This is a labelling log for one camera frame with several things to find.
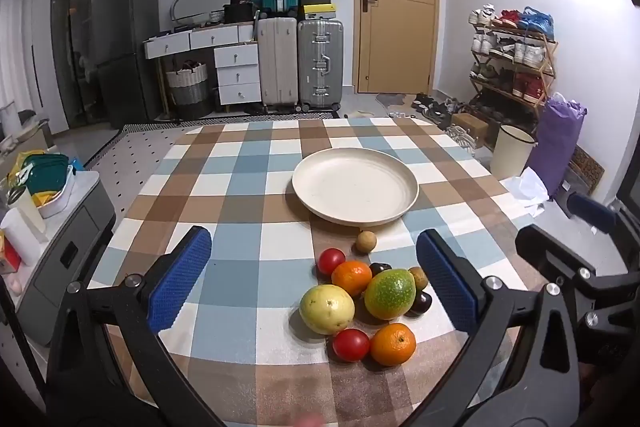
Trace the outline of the grey side cabinet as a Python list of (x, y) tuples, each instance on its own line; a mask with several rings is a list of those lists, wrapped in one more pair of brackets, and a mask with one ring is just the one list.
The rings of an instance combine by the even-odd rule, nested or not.
[(44, 220), (47, 240), (40, 245), (35, 265), (21, 265), (4, 277), (18, 321), (27, 338), (41, 347), (50, 345), (67, 286), (91, 279), (113, 236), (116, 212), (99, 173), (81, 171), (72, 176), (74, 186), (67, 206)]

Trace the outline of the dark plum back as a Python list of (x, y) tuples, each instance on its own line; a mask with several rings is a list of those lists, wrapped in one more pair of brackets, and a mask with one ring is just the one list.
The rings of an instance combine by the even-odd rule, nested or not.
[(391, 270), (392, 266), (389, 265), (388, 263), (383, 263), (383, 262), (373, 262), (369, 265), (369, 268), (371, 270), (371, 273), (374, 277), (376, 277), (378, 274), (387, 271), (387, 270)]

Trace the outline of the white drawer desk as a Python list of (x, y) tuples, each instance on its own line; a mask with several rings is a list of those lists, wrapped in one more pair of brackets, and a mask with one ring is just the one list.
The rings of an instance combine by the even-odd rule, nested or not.
[(207, 66), (210, 99), (222, 106), (262, 101), (258, 47), (250, 22), (223, 24), (152, 37), (143, 43), (145, 56), (160, 70), (178, 70), (185, 61)]

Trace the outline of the green guava fruit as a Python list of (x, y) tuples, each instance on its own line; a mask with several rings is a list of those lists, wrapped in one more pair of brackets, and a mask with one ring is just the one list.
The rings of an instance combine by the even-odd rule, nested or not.
[(390, 321), (405, 314), (416, 298), (416, 283), (406, 269), (385, 270), (375, 275), (363, 293), (372, 317)]

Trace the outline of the cream round plate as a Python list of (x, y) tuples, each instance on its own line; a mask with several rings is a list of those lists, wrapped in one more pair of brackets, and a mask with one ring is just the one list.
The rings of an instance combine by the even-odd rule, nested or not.
[(413, 172), (399, 159), (368, 148), (329, 148), (304, 158), (292, 189), (314, 215), (358, 228), (375, 228), (402, 217), (418, 199)]

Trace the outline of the orange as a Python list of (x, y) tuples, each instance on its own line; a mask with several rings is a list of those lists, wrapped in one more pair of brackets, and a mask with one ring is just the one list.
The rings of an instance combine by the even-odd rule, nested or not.
[(371, 358), (379, 365), (393, 367), (404, 364), (414, 352), (416, 337), (405, 324), (388, 324), (370, 340)]

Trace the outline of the checkered tablecloth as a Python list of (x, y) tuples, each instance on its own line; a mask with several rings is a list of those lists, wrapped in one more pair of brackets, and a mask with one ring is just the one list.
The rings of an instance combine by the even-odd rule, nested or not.
[(420, 193), (404, 217), (375, 232), (371, 260), (416, 264), (414, 244), (436, 230), (483, 275), (518, 289), (541, 277), (515, 252), (524, 208), (449, 136), (420, 120), (356, 118), (220, 124), (145, 155), (152, 173), (122, 187), (126, 211), (88, 285), (143, 273), (194, 225), (213, 250), (160, 340), (189, 383), (230, 426), (289, 426), (319, 414), (329, 426), (398, 426), (462, 347), (442, 305), (407, 320), (416, 353), (401, 366), (342, 363), (300, 319), (318, 283), (317, 258), (350, 253), (357, 230), (313, 215), (295, 196), (296, 166), (319, 150), (370, 148), (401, 160)]

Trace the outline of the orange tangerine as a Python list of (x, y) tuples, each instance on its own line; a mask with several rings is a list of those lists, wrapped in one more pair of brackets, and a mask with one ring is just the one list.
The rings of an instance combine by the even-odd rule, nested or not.
[(331, 274), (331, 281), (333, 285), (340, 286), (349, 295), (357, 298), (366, 290), (372, 277), (372, 271), (367, 263), (352, 260), (337, 265)]

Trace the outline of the brown longan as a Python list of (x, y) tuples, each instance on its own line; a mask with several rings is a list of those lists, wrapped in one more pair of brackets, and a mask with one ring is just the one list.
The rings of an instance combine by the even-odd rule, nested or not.
[(356, 238), (355, 247), (360, 254), (367, 255), (374, 251), (377, 243), (378, 238), (372, 231), (363, 230)]
[(425, 272), (420, 267), (411, 267), (409, 272), (413, 277), (414, 285), (416, 285), (416, 291), (418, 293), (420, 293), (420, 291), (424, 291), (428, 285), (428, 278)]

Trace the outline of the red tomato back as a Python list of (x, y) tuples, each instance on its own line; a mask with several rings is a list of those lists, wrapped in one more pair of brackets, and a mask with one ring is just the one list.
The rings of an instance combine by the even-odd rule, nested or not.
[(329, 277), (345, 261), (346, 256), (341, 249), (326, 248), (317, 260), (317, 268), (322, 275)]

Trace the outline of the dark plum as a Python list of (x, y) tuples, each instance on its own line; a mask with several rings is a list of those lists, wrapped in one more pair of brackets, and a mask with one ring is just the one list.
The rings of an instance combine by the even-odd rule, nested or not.
[(413, 315), (422, 315), (431, 308), (432, 302), (433, 299), (429, 293), (426, 291), (418, 291), (410, 308), (410, 312)]
[(378, 274), (387, 271), (387, 270), (391, 270), (392, 266), (389, 265), (388, 263), (383, 263), (383, 262), (373, 262), (369, 265), (369, 268), (371, 270), (371, 273), (374, 277), (376, 277)]

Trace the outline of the red tomato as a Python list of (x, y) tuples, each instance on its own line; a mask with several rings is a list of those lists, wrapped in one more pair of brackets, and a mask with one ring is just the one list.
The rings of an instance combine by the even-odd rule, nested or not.
[(343, 362), (359, 362), (369, 353), (370, 338), (360, 329), (344, 329), (334, 336), (332, 349)]
[(341, 249), (326, 248), (317, 260), (317, 268), (322, 275), (329, 277), (345, 261), (346, 256)]

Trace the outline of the red tomato front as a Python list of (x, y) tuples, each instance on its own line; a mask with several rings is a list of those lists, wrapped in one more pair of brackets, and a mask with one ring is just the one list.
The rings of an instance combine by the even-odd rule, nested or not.
[(370, 338), (360, 329), (344, 329), (334, 336), (332, 349), (343, 362), (359, 362), (369, 353)]

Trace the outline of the yellow guava fruit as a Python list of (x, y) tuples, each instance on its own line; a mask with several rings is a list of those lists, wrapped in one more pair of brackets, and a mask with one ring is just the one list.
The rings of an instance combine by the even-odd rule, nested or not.
[(311, 287), (300, 299), (299, 314), (304, 323), (319, 335), (335, 335), (352, 323), (355, 303), (340, 286)]

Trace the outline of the oval mirror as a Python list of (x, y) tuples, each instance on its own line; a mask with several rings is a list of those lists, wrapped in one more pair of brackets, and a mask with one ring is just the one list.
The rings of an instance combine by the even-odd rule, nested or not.
[(174, 0), (169, 10), (175, 26), (220, 24), (230, 0)]

